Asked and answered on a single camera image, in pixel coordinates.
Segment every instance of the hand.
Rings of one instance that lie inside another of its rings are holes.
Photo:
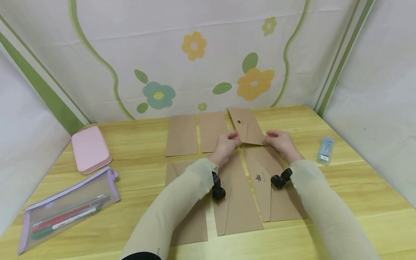
[[[237,131],[232,131],[228,134],[222,134],[217,139],[217,146],[215,151],[208,158],[211,162],[221,167],[228,161],[228,158],[233,153],[234,149],[242,143],[240,135]]]
[[[294,161],[303,160],[304,157],[296,149],[290,134],[280,130],[268,130],[264,138],[264,143],[276,149],[287,162],[292,164]]]

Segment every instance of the floral backdrop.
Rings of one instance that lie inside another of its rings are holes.
[[[0,14],[69,108],[102,122],[313,107],[355,4],[40,0]]]

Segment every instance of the brown paper piece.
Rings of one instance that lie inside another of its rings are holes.
[[[199,132],[203,153],[215,150],[217,138],[228,133],[227,123],[222,112],[199,114]]]
[[[226,196],[214,201],[217,235],[230,235],[263,229],[239,153],[233,153],[219,170]]]
[[[229,107],[228,112],[243,143],[264,145],[263,131],[250,109]]]
[[[166,156],[198,153],[195,115],[171,116],[169,118]]]
[[[165,187],[179,177],[195,161],[169,163],[166,166]],[[204,199],[198,201],[173,232],[171,246],[208,241]]]
[[[248,148],[243,154],[263,222],[309,217],[291,181],[281,190],[271,186],[270,178],[283,172],[273,148]]]

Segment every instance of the marker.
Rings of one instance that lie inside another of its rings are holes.
[[[64,221],[62,221],[62,222],[60,222],[60,223],[58,223],[56,225],[53,225],[51,227],[48,227],[48,228],[46,228],[46,229],[44,229],[42,231],[36,232],[35,234],[32,234],[30,237],[32,239],[34,239],[34,240],[40,239],[40,238],[42,238],[42,237],[44,237],[44,236],[52,233],[54,230],[56,230],[58,228],[61,228],[61,227],[66,226],[68,224],[71,224],[71,223],[77,221],[78,219],[83,218],[85,216],[88,216],[90,214],[93,214],[93,213],[95,213],[95,212],[97,212],[99,210],[101,210],[101,206],[97,206],[95,208],[91,208],[91,209],[89,209],[87,211],[84,211],[81,214],[78,214],[78,215],[76,215],[76,216],[74,216],[72,218],[68,218],[68,219],[66,219],[66,220],[64,220]]]
[[[62,211],[60,211],[60,212],[57,212],[57,213],[55,213],[55,214],[53,214],[53,215],[47,216],[47,217],[45,217],[45,218],[43,218],[43,219],[39,220],[39,221],[38,221],[38,222],[36,222],[35,224],[33,224],[33,226],[40,225],[40,224],[42,224],[42,223],[44,223],[44,222],[49,221],[49,218],[52,218],[52,217],[54,217],[54,216],[57,216],[57,215],[59,215],[59,214],[64,213],[65,211],[68,211],[68,210],[74,209],[74,208],[79,207],[79,206],[81,206],[81,205],[83,205],[83,204],[85,204],[85,203],[89,203],[89,202],[91,202],[91,201],[97,200],[97,199],[102,198],[102,197],[105,197],[105,196],[108,196],[108,195],[107,195],[107,194],[101,194],[101,195],[99,195],[99,196],[97,196],[97,197],[95,197],[95,198],[89,199],[89,200],[84,201],[84,202],[81,202],[81,203],[79,203],[79,204],[77,204],[77,205],[75,205],[75,206],[72,206],[72,207],[67,208],[67,209],[64,209],[64,210],[62,210]]]
[[[95,205],[95,206],[102,206],[104,204],[104,202],[109,201],[109,200],[110,200],[110,196],[107,195],[105,197],[101,197],[98,201],[93,201],[93,202],[91,202],[89,204],[82,205],[79,208],[76,208],[76,209],[74,209],[74,210],[72,210],[70,212],[67,212],[67,213],[64,213],[62,215],[59,215],[59,216],[57,216],[55,218],[42,221],[42,223],[41,224],[37,224],[37,226],[33,225],[32,234],[34,234],[36,232],[39,232],[39,231],[41,231],[41,230],[43,230],[45,228],[48,228],[50,226],[53,226],[55,224],[58,224],[58,223],[66,220],[68,218],[71,218],[71,217],[75,216],[75,215],[78,215],[84,209],[90,208],[93,205]]]

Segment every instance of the pink pencil case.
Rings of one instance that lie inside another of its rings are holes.
[[[114,184],[117,176],[107,166],[88,179],[30,205],[23,214],[17,253],[22,254],[120,201]]]
[[[71,140],[77,168],[84,175],[106,166],[113,159],[97,126],[74,134]]]

